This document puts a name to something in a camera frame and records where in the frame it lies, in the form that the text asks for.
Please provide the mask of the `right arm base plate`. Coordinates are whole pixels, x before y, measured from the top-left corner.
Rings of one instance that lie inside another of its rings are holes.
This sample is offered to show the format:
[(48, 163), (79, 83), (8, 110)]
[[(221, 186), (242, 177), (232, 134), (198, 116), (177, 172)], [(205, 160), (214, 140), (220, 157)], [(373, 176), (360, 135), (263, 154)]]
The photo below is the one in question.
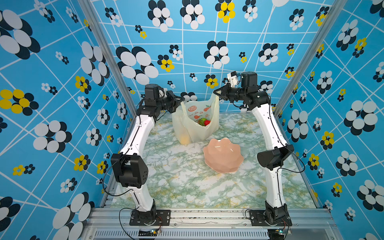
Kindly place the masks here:
[(288, 212), (282, 210), (269, 212), (268, 210), (247, 210), (247, 219), (251, 221), (253, 227), (291, 227), (292, 220)]

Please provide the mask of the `pink scalloped fruit bowl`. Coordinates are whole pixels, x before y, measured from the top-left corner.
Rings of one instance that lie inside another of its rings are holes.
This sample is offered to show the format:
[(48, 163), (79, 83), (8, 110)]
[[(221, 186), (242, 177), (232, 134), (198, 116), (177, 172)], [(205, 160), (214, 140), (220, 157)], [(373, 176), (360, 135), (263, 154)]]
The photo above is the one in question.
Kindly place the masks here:
[(228, 138), (210, 140), (203, 152), (205, 163), (220, 174), (235, 173), (244, 162), (241, 147)]

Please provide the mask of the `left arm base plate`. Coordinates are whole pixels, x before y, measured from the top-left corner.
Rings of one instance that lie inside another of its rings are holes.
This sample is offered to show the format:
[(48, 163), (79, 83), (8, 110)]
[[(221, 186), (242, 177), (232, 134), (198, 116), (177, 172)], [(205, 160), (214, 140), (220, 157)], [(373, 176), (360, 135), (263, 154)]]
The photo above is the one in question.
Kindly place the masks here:
[(156, 210), (140, 212), (133, 210), (130, 219), (130, 226), (169, 226), (171, 210)]

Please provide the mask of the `cream printed plastic bag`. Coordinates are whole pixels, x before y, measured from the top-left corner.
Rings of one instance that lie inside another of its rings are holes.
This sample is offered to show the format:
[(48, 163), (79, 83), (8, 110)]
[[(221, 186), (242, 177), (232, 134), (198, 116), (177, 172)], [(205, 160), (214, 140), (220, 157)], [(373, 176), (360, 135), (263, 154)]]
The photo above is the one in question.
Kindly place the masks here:
[[(206, 101), (198, 101), (197, 96), (190, 92), (182, 92), (185, 100), (172, 113), (172, 123), (176, 138), (182, 145), (188, 145), (206, 140), (219, 129), (219, 97), (212, 94)], [(211, 123), (205, 127), (198, 121), (206, 118)]]

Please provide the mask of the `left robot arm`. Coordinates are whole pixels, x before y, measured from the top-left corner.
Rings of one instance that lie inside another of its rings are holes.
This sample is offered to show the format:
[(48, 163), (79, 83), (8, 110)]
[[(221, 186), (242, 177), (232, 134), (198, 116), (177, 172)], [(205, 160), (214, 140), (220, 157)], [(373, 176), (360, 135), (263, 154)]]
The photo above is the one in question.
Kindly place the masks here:
[(145, 98), (139, 103), (128, 141), (118, 154), (111, 157), (113, 174), (118, 183), (116, 192), (111, 196), (117, 198), (131, 195), (135, 203), (131, 226), (160, 222), (156, 202), (146, 185), (149, 169), (143, 160), (143, 152), (149, 133), (161, 112), (174, 113), (184, 100), (184, 97), (178, 97), (172, 91), (165, 91), (159, 85), (146, 85)]

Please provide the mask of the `green lime fruit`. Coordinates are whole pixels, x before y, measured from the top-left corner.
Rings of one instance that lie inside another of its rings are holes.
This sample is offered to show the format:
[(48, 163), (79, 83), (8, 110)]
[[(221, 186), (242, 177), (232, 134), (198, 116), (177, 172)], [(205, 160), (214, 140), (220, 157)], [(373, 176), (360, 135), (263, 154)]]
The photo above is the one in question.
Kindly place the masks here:
[(208, 119), (206, 119), (206, 118), (201, 118), (199, 121), (198, 121), (198, 124), (200, 125), (200, 126), (203, 126), (203, 127), (205, 127), (206, 125), (205, 125), (205, 121), (206, 120), (208, 120)]

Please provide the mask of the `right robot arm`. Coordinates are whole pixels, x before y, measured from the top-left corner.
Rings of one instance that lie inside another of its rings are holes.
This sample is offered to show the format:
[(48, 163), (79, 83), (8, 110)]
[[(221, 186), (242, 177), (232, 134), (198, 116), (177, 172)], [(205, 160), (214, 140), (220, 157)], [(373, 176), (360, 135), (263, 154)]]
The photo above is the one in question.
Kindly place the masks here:
[(265, 140), (266, 150), (257, 154), (257, 160), (264, 168), (266, 176), (266, 222), (271, 226), (283, 222), (290, 227), (292, 222), (283, 194), (281, 170), (284, 160), (293, 153), (294, 147), (287, 143), (278, 127), (273, 116), (270, 96), (259, 91), (257, 73), (238, 74), (234, 71), (227, 74), (227, 79), (229, 82), (215, 90), (214, 94), (232, 104), (243, 101), (256, 117)]

